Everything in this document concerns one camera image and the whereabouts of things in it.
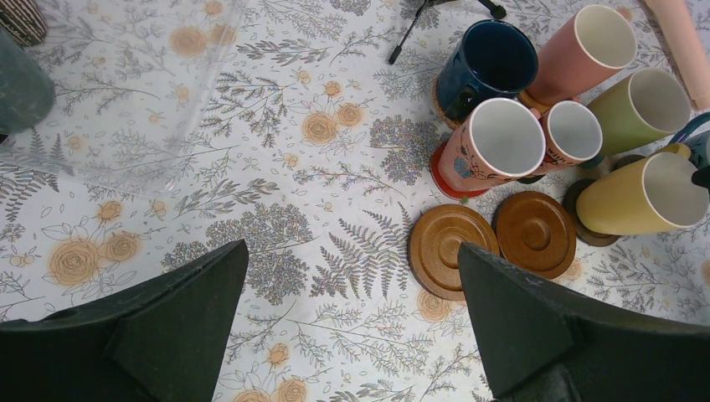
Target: blue mug handle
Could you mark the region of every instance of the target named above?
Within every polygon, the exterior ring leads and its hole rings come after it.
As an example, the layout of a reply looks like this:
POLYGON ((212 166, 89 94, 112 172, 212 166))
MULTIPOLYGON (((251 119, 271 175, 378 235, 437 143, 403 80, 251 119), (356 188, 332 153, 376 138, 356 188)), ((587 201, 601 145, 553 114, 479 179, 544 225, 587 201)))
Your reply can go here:
POLYGON ((477 93, 476 88, 471 86, 471 84, 467 84, 456 99, 451 102, 444 112, 444 116, 451 121, 464 121, 466 119, 465 115, 468 115, 466 111, 470 112, 471 103, 474 102, 477 93))
POLYGON ((673 138, 668 142, 668 145, 674 144, 676 142, 683 142, 685 141, 695 130, 700 128, 703 124, 707 123, 710 121, 710 111, 706 111, 705 113, 701 113, 697 116, 695 116, 692 120, 686 124, 685 127, 682 128, 679 132, 676 133, 673 138))

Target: transparent plastic sheet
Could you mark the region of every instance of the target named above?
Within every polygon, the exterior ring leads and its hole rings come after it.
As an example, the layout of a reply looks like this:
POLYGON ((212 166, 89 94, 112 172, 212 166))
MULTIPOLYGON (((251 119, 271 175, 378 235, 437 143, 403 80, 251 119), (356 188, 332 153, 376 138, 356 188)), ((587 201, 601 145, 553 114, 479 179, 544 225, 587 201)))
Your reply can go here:
POLYGON ((39 0, 49 34, 25 51, 54 81, 55 105, 0 145, 0 161, 124 193, 169 190, 246 3, 39 0))

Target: dark blue mug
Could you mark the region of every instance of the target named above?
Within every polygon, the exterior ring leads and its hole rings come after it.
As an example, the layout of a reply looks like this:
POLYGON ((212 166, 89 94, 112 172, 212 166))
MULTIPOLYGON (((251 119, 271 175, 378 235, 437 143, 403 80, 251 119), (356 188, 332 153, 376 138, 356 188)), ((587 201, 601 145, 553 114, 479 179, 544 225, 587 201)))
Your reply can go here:
POLYGON ((535 80, 538 54, 530 39, 509 23, 487 19, 471 25, 436 83, 444 116, 462 123, 479 103, 514 98, 535 80))

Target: brown coaster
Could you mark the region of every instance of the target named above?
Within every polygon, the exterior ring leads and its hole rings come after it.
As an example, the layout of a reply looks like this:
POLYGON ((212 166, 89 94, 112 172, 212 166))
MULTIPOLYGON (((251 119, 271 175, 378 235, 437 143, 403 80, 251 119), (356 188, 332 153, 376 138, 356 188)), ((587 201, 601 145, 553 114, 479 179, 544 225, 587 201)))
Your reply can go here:
POLYGON ((619 170, 624 166, 631 165, 633 162, 639 162, 643 158, 645 158, 643 155, 626 155, 625 157, 621 157, 616 161, 611 171, 619 170))
POLYGON ((431 209, 414 225, 409 237, 409 263, 427 291, 447 300, 465 300, 459 275, 459 246, 473 243, 499 255, 491 226, 463 205, 431 209))
POLYGON ((547 106, 543 105, 542 103, 538 103, 536 100, 534 100, 526 90, 523 92, 517 94, 517 99, 520 101, 520 103, 524 104, 526 107, 529 107, 531 109, 536 109, 537 111, 540 112, 542 115, 544 112, 550 110, 552 106, 547 106))
POLYGON ((554 279, 577 251, 572 219, 547 194, 525 191, 498 207, 493 226, 503 257, 543 278, 554 279))
POLYGON ((461 126, 461 123, 459 123, 458 121, 449 120, 445 116, 446 112, 444 112, 444 109, 441 109, 441 106, 439 105, 439 97, 436 96, 436 83, 437 82, 439 82, 439 77, 436 77, 436 80, 434 80, 434 84, 431 86, 431 97, 434 99, 434 107, 436 108, 436 111, 439 112, 439 117, 441 118, 441 120, 443 120, 444 123, 446 123, 446 125, 451 130, 456 130, 457 128, 459 128, 461 126))
POLYGON ((596 180, 593 178, 584 178, 569 186, 567 193, 564 195, 562 205, 564 206, 564 209, 567 210, 570 218, 572 218, 574 228, 577 230, 577 236, 579 236, 584 243, 594 247, 606 247, 607 245, 614 244, 621 236, 615 234, 597 233, 593 230, 589 230, 582 224, 579 220, 579 216, 577 215, 577 198, 579 198, 579 195, 595 181, 596 180))

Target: green mug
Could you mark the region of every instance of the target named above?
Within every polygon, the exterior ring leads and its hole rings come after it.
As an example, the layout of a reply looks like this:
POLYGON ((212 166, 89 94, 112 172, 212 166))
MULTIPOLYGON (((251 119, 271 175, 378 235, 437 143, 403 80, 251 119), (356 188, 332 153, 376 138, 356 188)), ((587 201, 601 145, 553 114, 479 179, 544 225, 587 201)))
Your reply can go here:
POLYGON ((680 131, 690 117, 686 92, 673 75, 641 69, 587 106, 604 135, 603 157, 630 151, 680 131))

